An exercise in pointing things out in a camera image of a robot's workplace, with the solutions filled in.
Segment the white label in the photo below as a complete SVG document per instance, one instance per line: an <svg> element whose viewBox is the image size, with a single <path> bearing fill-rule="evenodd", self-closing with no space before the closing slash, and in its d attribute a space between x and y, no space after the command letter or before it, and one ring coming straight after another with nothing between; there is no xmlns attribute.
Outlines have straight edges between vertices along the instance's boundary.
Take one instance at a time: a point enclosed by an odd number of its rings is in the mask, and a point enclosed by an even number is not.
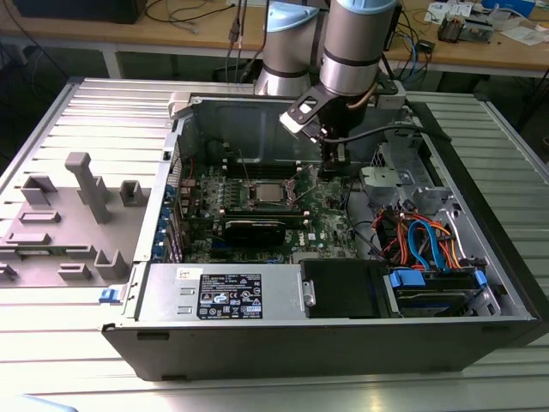
<svg viewBox="0 0 549 412"><path fill-rule="evenodd" d="M48 255L49 256L50 255L48 251L18 251L17 253L24 256L31 256L31 255L40 255L40 256Z"/></svg>
<svg viewBox="0 0 549 412"><path fill-rule="evenodd" d="M202 272L202 268L178 268L175 277L178 281L184 281L186 279L200 279Z"/></svg>

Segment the floor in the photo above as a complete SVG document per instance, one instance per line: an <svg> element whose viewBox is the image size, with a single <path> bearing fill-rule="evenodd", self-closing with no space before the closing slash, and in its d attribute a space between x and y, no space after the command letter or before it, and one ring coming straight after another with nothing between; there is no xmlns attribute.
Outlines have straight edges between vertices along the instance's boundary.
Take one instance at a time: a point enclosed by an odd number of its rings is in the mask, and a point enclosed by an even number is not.
<svg viewBox="0 0 549 412"><path fill-rule="evenodd" d="M69 76L107 77L103 59L96 51L48 49L48 53ZM39 49L25 50L27 64L0 72L0 170L3 170L19 147L39 122L56 94L64 85L63 76ZM122 53L124 72L135 79L175 79L211 82L215 69L222 68L224 58L177 57L177 66L168 55ZM421 84L410 89L433 90L437 74L428 75ZM438 90L449 93L469 91L472 75L448 74ZM498 110L514 124L533 90L531 79L491 76L481 80L474 92L488 96ZM522 132L523 138L544 161L549 151L542 139L549 136L546 116L549 101L545 101Z"/></svg>

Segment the electronic equipment on desk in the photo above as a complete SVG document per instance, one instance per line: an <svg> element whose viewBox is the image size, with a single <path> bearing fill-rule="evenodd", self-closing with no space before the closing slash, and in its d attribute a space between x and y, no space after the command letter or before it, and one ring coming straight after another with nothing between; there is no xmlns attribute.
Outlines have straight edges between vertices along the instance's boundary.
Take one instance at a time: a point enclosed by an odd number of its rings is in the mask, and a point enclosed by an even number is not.
<svg viewBox="0 0 549 412"><path fill-rule="evenodd" d="M24 17L134 24L147 0L14 0Z"/></svg>
<svg viewBox="0 0 549 412"><path fill-rule="evenodd" d="M439 40L449 43L458 40L487 42L492 37L493 27L484 15L463 17L447 13L437 34Z"/></svg>

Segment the black box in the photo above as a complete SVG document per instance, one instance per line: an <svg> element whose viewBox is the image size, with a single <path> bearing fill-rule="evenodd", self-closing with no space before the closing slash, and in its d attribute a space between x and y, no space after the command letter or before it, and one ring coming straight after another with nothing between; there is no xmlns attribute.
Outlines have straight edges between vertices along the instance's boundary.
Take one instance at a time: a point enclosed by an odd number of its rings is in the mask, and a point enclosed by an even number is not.
<svg viewBox="0 0 549 412"><path fill-rule="evenodd" d="M147 0L14 0L24 17L134 24Z"/></svg>

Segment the connector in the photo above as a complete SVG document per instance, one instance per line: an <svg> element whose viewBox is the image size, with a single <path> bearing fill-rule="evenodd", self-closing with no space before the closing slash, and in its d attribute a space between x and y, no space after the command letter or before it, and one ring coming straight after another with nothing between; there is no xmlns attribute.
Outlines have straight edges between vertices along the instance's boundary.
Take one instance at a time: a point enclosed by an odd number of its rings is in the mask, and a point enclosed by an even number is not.
<svg viewBox="0 0 549 412"><path fill-rule="evenodd" d="M237 42L239 35L240 35L240 21L238 19L234 19L232 21L231 30L229 30L229 42L231 42L231 46Z"/></svg>
<svg viewBox="0 0 549 412"><path fill-rule="evenodd" d="M100 303L120 303L118 295L119 291L116 289L103 289L100 296Z"/></svg>
<svg viewBox="0 0 549 412"><path fill-rule="evenodd" d="M389 279L393 288L400 286L425 286L425 279L419 270L398 269L389 275Z"/></svg>

